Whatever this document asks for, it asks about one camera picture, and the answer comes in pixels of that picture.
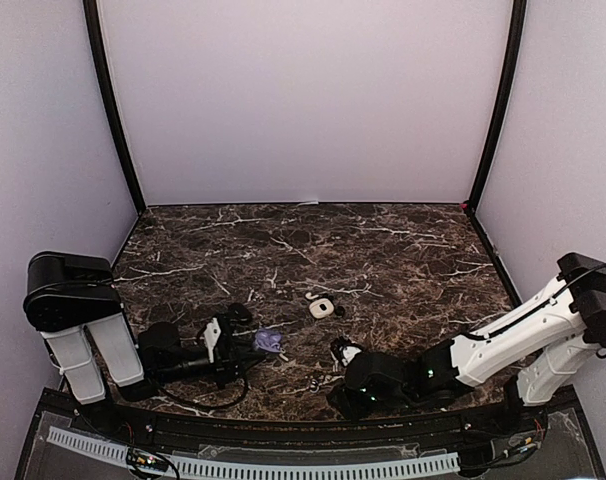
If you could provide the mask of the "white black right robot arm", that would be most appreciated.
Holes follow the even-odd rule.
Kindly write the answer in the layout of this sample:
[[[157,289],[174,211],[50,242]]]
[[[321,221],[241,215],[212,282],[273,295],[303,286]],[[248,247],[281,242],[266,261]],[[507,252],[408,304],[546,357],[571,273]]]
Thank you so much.
[[[500,432],[517,432],[532,408],[547,404],[590,358],[606,358],[606,262],[571,252],[557,265],[558,274],[516,309],[414,359],[336,339],[332,354],[345,372],[328,404],[350,421],[379,411],[445,408],[535,354],[506,384],[506,402],[493,413]]]

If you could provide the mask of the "purple earbud charging case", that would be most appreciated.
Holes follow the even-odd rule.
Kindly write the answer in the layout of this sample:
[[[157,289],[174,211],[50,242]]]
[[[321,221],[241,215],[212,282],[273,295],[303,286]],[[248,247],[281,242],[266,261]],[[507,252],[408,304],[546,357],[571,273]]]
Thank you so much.
[[[256,331],[253,340],[255,351],[261,351],[270,354],[280,354],[282,334],[273,329],[260,328]]]

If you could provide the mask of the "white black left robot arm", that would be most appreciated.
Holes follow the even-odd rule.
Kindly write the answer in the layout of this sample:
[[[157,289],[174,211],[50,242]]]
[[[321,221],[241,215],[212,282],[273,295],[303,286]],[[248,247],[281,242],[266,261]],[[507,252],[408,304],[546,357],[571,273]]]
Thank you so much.
[[[183,346],[178,327],[156,322],[134,334],[108,260],[44,251],[27,268],[23,310],[76,402],[83,421],[103,436],[124,427],[108,385],[128,402],[165,394],[166,384],[205,378],[218,388],[246,380],[265,353],[237,339],[234,329],[251,321],[250,311],[233,303],[199,331],[200,347]]]

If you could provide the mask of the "white earbud charging case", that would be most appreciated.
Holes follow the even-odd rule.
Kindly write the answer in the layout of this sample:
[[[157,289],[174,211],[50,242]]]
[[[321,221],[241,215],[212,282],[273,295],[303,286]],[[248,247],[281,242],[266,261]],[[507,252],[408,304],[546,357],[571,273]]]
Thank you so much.
[[[323,319],[334,313],[335,306],[329,298],[319,297],[309,304],[309,311],[315,319]]]

